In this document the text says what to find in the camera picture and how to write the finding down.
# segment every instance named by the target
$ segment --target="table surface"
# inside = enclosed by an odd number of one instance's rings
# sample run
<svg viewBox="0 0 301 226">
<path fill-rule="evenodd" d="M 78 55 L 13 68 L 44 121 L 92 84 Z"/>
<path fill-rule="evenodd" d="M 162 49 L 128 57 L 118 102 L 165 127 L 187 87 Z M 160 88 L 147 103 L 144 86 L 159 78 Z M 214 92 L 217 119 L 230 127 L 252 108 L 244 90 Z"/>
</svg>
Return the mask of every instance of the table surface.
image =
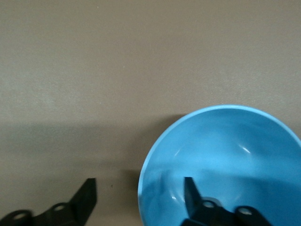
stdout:
<svg viewBox="0 0 301 226">
<path fill-rule="evenodd" d="M 0 214 L 40 214 L 97 178 L 87 226 L 141 226 L 158 136 L 249 105 L 301 136 L 297 0 L 0 1 Z"/>
</svg>

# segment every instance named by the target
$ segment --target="round blue container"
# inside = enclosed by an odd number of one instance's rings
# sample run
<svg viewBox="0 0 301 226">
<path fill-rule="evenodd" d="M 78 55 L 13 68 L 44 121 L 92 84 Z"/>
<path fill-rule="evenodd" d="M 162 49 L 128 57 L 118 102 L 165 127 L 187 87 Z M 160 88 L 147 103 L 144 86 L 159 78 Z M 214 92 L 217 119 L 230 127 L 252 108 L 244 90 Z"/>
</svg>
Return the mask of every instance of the round blue container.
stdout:
<svg viewBox="0 0 301 226">
<path fill-rule="evenodd" d="M 188 213 L 184 177 L 233 211 L 248 205 L 273 226 L 301 222 L 301 141 L 260 110 L 218 105 L 171 125 L 144 162 L 138 186 L 145 226 L 179 226 Z"/>
</svg>

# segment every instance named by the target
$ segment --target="blue bowl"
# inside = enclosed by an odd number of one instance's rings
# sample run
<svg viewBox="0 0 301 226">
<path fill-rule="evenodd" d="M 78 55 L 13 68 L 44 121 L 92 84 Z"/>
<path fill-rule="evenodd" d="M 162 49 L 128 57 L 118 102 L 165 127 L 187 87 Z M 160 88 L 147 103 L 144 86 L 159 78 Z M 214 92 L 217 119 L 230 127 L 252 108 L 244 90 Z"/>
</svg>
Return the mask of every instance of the blue bowl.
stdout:
<svg viewBox="0 0 301 226">
<path fill-rule="evenodd" d="M 301 222 L 301 141 L 260 110 L 219 105 L 179 119 L 156 141 L 138 186 L 145 226 L 179 226 L 185 208 L 184 177 L 204 197 L 233 211 L 248 205 L 273 226 Z"/>
</svg>

